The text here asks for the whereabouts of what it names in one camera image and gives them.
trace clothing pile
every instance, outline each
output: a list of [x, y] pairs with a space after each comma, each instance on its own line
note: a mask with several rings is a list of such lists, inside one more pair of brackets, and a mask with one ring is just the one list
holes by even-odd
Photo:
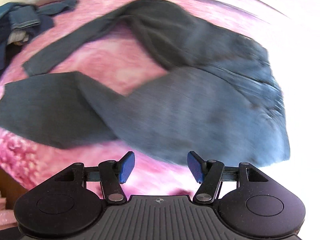
[[[49, 73], [119, 22], [166, 76], [122, 96], [80, 72]], [[128, 3], [53, 42], [23, 68], [30, 77], [5, 86], [0, 126], [32, 141], [65, 149], [119, 138], [182, 165], [190, 150], [227, 166], [290, 157], [283, 97], [266, 49], [169, 1]]]
[[0, 6], [0, 75], [24, 44], [54, 26], [51, 16], [74, 9], [76, 0], [42, 6], [6, 3]]

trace pink blanket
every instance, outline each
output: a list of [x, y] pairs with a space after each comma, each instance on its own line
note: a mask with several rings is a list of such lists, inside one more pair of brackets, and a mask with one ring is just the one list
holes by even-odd
[[[27, 78], [21, 65], [36, 52], [129, 1], [132, 0], [79, 0], [75, 11], [55, 17], [55, 27], [35, 38], [14, 58], [2, 76], [0, 93], [3, 93], [4, 84]], [[241, 10], [210, 0], [170, 1], [197, 17], [250, 36], [266, 48], [274, 43], [274, 27]], [[81, 71], [124, 95], [142, 83], [166, 74], [125, 25], [118, 25], [107, 36], [85, 44], [53, 70], [68, 71]], [[108, 159], [119, 160], [127, 151], [132, 150], [123, 141], [60, 150], [28, 141], [5, 130], [0, 130], [0, 140], [1, 167], [27, 189], [35, 187], [74, 162], [97, 166], [99, 162]], [[136, 166], [123, 185], [127, 196], [186, 193], [193, 196], [199, 185], [187, 167], [162, 163], [134, 152]], [[98, 183], [91, 183], [88, 188], [101, 196]]]
[[0, 230], [14, 227], [17, 221], [14, 217], [13, 210], [5, 209], [6, 198], [2, 198], [0, 194]]

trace metal screw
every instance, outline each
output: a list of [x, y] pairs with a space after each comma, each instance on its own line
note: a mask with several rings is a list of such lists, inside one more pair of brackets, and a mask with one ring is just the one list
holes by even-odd
[[110, 201], [115, 201], [115, 202], [121, 201], [121, 200], [123, 200], [123, 198], [124, 198], [124, 196], [122, 194], [119, 194], [119, 193], [114, 193], [114, 194], [111, 194], [111, 195], [108, 196], [108, 199]]
[[209, 194], [207, 194], [207, 193], [201, 193], [201, 194], [198, 194], [197, 196], [196, 196], [196, 199], [197, 200], [199, 200], [199, 201], [209, 201], [209, 200], [211, 200], [212, 199], [212, 197], [209, 195]]

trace ridged grip surface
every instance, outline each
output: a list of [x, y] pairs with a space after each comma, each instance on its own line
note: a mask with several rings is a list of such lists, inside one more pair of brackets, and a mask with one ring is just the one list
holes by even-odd
[[[209, 207], [186, 196], [132, 196], [109, 207], [100, 221], [69, 240], [249, 240], [226, 228]], [[291, 236], [287, 240], [299, 240]]]

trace wooden furniture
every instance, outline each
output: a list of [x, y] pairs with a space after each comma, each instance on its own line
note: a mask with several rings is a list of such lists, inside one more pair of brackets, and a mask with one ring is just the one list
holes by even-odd
[[2, 197], [7, 198], [6, 209], [13, 209], [16, 200], [27, 191], [0, 168], [0, 192]]

